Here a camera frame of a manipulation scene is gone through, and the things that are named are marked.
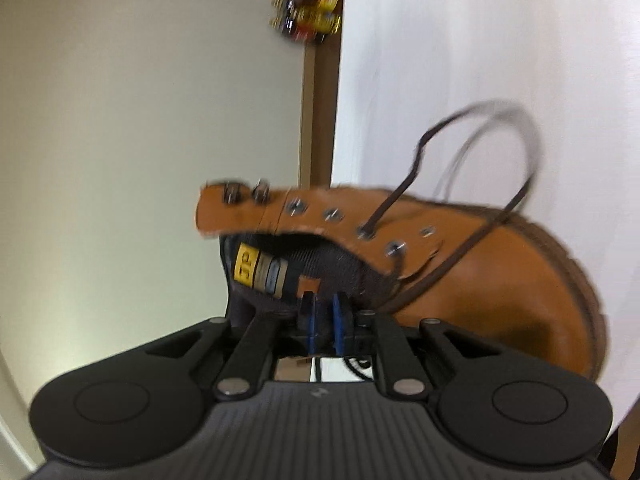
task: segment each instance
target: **ribbed gray panel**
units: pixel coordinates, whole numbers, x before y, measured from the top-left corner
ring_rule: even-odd
[[[115,471],[49,463],[34,480],[596,480],[590,463],[555,472],[487,465],[444,439],[426,411],[371,383],[267,383],[219,404],[194,439]]]

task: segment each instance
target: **brown rubber sole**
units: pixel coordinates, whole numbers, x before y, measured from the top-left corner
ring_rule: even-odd
[[[492,218],[500,210],[488,206],[468,205],[459,203],[438,203],[426,202],[433,206],[451,207],[467,214],[482,218]],[[585,325],[590,330],[592,367],[589,374],[590,379],[596,380],[602,371],[605,355],[607,352],[607,325],[604,315],[600,311],[600,301],[598,295],[591,285],[586,272],[580,264],[569,254],[558,240],[549,234],[544,228],[528,221],[519,213],[511,213],[504,225],[518,232],[522,237],[529,240],[534,247],[546,258],[560,276],[562,276],[567,287],[571,291],[575,302],[580,307]]]

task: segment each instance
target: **white tabletop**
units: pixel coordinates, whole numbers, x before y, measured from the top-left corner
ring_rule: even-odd
[[[620,420],[640,392],[640,0],[345,0],[334,182],[394,187],[428,126],[471,102],[534,114],[545,160],[525,213],[584,264],[609,317],[600,384]],[[470,133],[428,147],[430,196]],[[504,204],[524,172],[516,139],[483,141],[453,199]]]

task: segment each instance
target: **leather flap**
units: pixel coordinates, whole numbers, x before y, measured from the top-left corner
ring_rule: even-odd
[[[358,238],[357,229],[387,197],[379,189],[352,187],[272,189],[267,204],[257,204],[251,190],[242,188],[240,203],[223,201],[224,184],[205,186],[196,209],[196,227],[204,237],[241,232],[309,233],[344,247],[381,274],[392,272],[386,256],[390,242],[405,243],[402,278],[419,272],[442,244],[434,226],[434,208],[413,200],[399,200],[385,213],[371,240]],[[302,213],[292,215],[289,204],[300,200]],[[337,209],[327,219],[331,210]]]

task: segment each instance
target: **yellow tag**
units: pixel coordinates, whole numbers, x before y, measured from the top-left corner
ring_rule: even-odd
[[[246,244],[240,244],[236,266],[234,267],[234,279],[246,286],[254,286],[255,265],[258,263],[260,251]]]

